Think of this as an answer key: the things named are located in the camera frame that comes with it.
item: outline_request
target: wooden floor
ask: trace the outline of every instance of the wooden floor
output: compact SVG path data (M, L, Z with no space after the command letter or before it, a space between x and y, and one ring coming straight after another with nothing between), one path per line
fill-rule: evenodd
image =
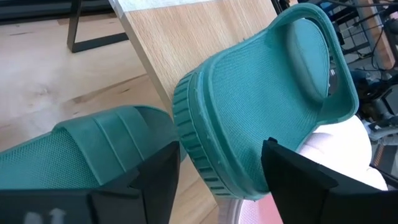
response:
M67 26L68 19L0 26L0 151L66 119L119 105L164 107L130 41L71 54ZM112 15L84 17L77 38L119 32L123 28ZM196 187L192 183L177 193L200 202ZM217 223L217 214L217 207L198 208L185 222L177 217L170 222Z

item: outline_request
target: black metal desk leg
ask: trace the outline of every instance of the black metal desk leg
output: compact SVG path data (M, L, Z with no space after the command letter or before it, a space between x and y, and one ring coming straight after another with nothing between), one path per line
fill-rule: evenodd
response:
M82 2L83 0L73 0L71 6L67 45L72 53L81 52L108 44L114 44L129 39L126 33L120 33L76 43L77 25L79 23L79 17L81 14Z

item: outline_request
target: wooden desk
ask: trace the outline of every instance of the wooden desk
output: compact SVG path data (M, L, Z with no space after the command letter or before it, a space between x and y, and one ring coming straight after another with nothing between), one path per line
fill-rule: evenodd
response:
M355 0L355 2L357 2L358 4L373 4L372 0ZM375 14L376 12L377 11L371 7L358 8L360 18L366 18ZM379 24L381 24L380 18L378 16L372 17L364 22L364 28L369 29L372 27L376 27ZM385 35L385 33L381 32L382 27L377 27L366 31L366 35L369 39L372 38L372 41L370 41L371 49L374 48L374 45L381 35L379 43L376 45L375 50L376 57L379 59L377 62L381 68L391 69L394 67L396 60L394 58L394 55L392 54L391 46L387 40L387 36Z
M276 16L270 0L110 1L169 113L174 88L185 74ZM216 214L212 194L185 159L170 223L218 223Z

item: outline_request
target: black cable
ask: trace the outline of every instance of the black cable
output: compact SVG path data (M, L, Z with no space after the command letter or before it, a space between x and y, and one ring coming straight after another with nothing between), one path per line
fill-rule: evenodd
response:
M380 26L384 26L384 23L379 24L379 25L377 25L377 26L372 26L372 27L370 27L370 28L368 28L368 29L365 29L365 30L356 32L356 33L354 33L354 34L351 34L351 33L349 33L349 34L352 35L352 36L354 36L354 35L361 34L361 33L363 33L363 32L366 32L366 31L368 31L368 30L371 30L371 29L374 29L374 28L377 28L377 27L380 27Z
M377 68L376 68L376 67L374 66L374 64L373 64L373 59L374 59L374 52L376 51L376 47L377 47L377 45L379 44L379 41L380 41L380 39L381 39L381 36L383 35L383 32L384 32L384 29L381 29L380 35L379 35L379 37L377 38L376 43L374 44L374 47L373 47L373 50L372 50L372 59L371 59L372 67L373 67L374 69L380 70L381 72L384 71L384 69L379 68L379 65L377 65Z
M389 3L374 3L374 4L348 4L334 0L322 0L323 2L330 2L332 4L336 4L339 6L345 7L373 7L373 6L398 6L398 2L389 2Z

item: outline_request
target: ribbed edge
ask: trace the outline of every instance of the ribbed edge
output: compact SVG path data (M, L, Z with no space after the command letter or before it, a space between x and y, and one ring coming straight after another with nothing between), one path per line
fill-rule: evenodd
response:
M196 167L202 179L205 181L213 195L223 198L235 198L220 180L200 143L198 133L192 120L189 107L188 87L197 78L196 72L187 74L180 80L174 90L173 117L180 135L181 143L188 152L193 165Z

